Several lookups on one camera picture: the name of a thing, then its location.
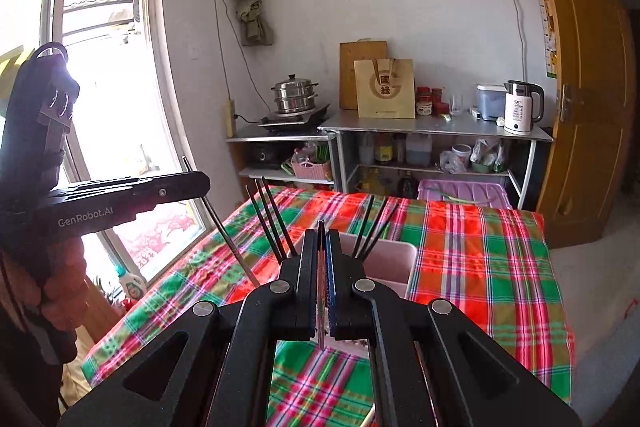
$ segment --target electric kettle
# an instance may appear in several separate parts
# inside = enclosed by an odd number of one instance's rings
[[[504,101],[504,129],[513,134],[529,134],[533,124],[542,120],[545,112],[545,92],[542,87],[520,80],[509,80],[504,83],[507,96]],[[539,114],[533,118],[533,97],[540,97]]]

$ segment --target plaid tablecloth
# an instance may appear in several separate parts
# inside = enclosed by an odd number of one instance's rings
[[[275,199],[295,241],[320,218],[329,228],[357,233],[366,197],[283,188]],[[382,198],[376,199],[379,207]],[[251,204],[225,224],[260,282],[276,279],[278,264]],[[386,238],[418,250],[411,299],[449,299],[568,401],[574,341],[542,224],[532,212],[400,200]],[[212,233],[96,344],[82,365],[87,380],[100,383],[196,301],[223,305],[252,288],[220,234]],[[312,343],[278,343],[268,425],[357,426],[371,404],[367,360],[323,352]]]

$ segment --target stainless steel pot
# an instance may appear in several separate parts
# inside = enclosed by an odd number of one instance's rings
[[[275,92],[277,112],[289,114],[315,108],[314,86],[317,85],[307,78],[296,78],[295,74],[290,74],[289,80],[278,82],[271,87]]]

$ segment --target cutting board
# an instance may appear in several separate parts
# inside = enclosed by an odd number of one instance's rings
[[[386,41],[342,42],[340,44],[340,108],[358,110],[354,60],[386,58]]]

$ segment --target concrete floor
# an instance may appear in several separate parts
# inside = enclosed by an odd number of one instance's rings
[[[640,358],[640,330],[631,324],[640,322],[638,310],[625,321],[640,301],[640,201],[619,196],[603,238],[550,256],[575,333],[572,403],[588,426],[606,412]]]

